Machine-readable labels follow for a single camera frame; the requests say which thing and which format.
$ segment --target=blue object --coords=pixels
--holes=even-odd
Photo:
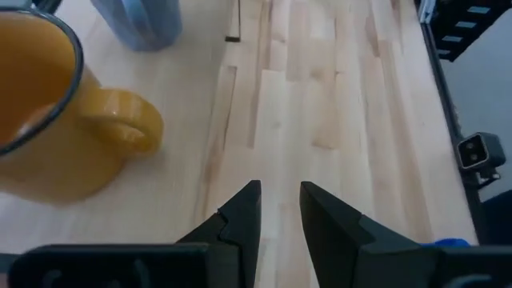
[[[135,51],[157,51],[182,32],[179,0],[91,0],[119,40]]]
[[[441,246],[441,247],[469,247],[470,244],[464,239],[447,238],[423,246]]]

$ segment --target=gray floor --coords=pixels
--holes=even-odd
[[[465,136],[497,134],[508,159],[502,179],[480,192],[485,201],[512,190],[512,10],[509,10],[455,62],[442,61]]]

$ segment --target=wooden tabletop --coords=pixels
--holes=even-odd
[[[419,242],[476,242],[413,0],[182,1],[185,30],[156,54],[122,46],[88,1],[57,15],[105,86],[165,119],[162,150],[64,208],[0,196],[0,250],[46,243],[173,242],[262,180],[259,287],[317,286],[298,208],[309,180]],[[222,61],[220,74],[218,68]]]

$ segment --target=dark mug rim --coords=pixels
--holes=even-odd
[[[0,6],[0,13],[2,12],[13,12],[13,13],[20,13],[20,14],[28,14],[30,16],[35,16],[40,19],[46,20],[48,22],[51,22],[56,27],[58,27],[71,41],[71,45],[73,46],[74,50],[74,71],[73,71],[73,78],[71,79],[71,83],[65,92],[65,96],[57,102],[57,105],[52,109],[51,112],[48,113],[47,116],[44,117],[43,120],[39,121],[36,125],[32,126],[26,133],[24,133],[22,136],[16,138],[13,141],[10,141],[4,146],[0,146],[0,157],[8,154],[9,152],[12,152],[13,150],[16,150],[23,144],[27,143],[29,140],[37,136],[39,133],[41,133],[45,128],[47,128],[57,117],[64,111],[67,104],[71,101],[71,99],[74,96],[74,93],[76,92],[78,85],[80,84],[80,81],[82,79],[82,73],[84,68],[84,61],[83,61],[83,49],[82,44],[80,43],[80,40],[78,39],[78,36],[76,33],[69,27],[67,24],[64,23],[63,20],[53,16],[52,14],[48,14],[45,12],[37,11],[35,9],[24,9],[19,7],[1,7]]]

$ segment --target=wooden table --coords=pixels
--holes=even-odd
[[[182,1],[184,34],[156,54],[124,48],[88,2],[64,1],[58,16],[98,78],[162,112],[162,151],[74,206],[2,195],[0,250],[173,242],[250,179],[263,188],[260,287],[318,285],[302,180],[419,242],[476,242],[413,0],[320,1],[243,0],[242,42],[219,76],[227,16],[214,1]]]

